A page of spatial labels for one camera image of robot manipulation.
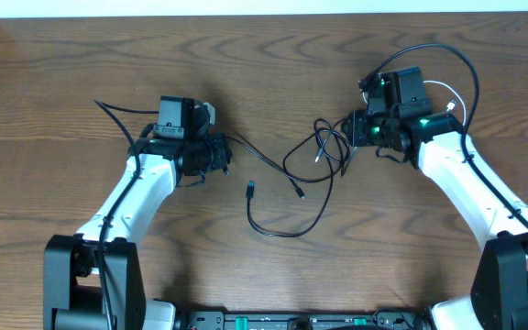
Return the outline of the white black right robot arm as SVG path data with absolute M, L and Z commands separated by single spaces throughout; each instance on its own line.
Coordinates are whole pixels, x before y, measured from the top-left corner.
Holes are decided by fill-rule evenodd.
M 528 205 L 479 155 L 449 113 L 353 112 L 342 131 L 354 147 L 393 149 L 431 179 L 481 249 L 468 295 L 434 304 L 433 329 L 528 329 Z

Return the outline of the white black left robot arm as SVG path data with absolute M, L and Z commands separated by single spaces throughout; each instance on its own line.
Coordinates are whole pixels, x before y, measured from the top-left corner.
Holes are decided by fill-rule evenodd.
M 123 176 L 95 215 L 45 247 L 44 328 L 176 328 L 175 306 L 145 294 L 138 247 L 182 177 L 225 171 L 231 157 L 223 134 L 133 142 Z

